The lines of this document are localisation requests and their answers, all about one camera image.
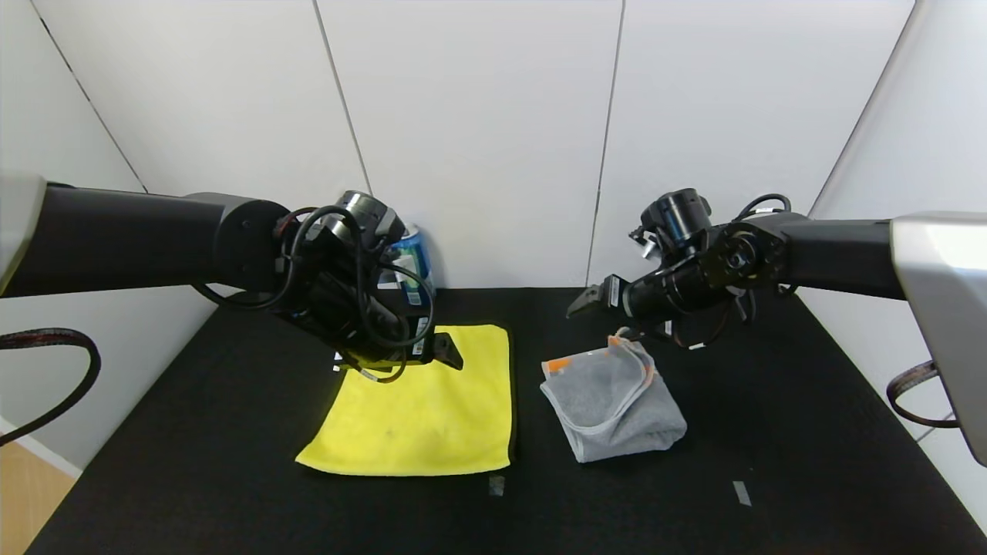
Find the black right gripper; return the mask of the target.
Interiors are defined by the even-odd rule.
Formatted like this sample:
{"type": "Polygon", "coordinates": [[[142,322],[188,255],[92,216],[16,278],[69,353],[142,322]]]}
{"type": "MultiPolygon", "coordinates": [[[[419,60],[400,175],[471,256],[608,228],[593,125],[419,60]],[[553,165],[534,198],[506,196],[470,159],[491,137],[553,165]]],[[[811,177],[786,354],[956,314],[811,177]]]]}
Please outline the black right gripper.
{"type": "Polygon", "coordinates": [[[613,309],[635,321],[659,322],[682,315],[682,299],[673,273],[652,271],[627,281],[611,274],[601,284],[593,284],[568,305],[565,318],[602,309],[613,309]]]}

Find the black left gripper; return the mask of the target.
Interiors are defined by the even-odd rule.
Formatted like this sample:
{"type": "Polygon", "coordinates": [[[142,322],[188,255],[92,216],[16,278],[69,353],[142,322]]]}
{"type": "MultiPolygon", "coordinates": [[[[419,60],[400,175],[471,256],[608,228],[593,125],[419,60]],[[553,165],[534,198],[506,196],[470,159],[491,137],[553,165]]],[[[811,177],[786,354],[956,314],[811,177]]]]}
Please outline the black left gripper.
{"type": "Polygon", "coordinates": [[[434,334],[434,300],[406,303],[402,294],[386,294],[380,300],[365,298],[363,321],[367,346],[362,360],[370,365],[422,365],[431,359],[448,368],[463,370],[464,358],[448,331],[434,334]]]}

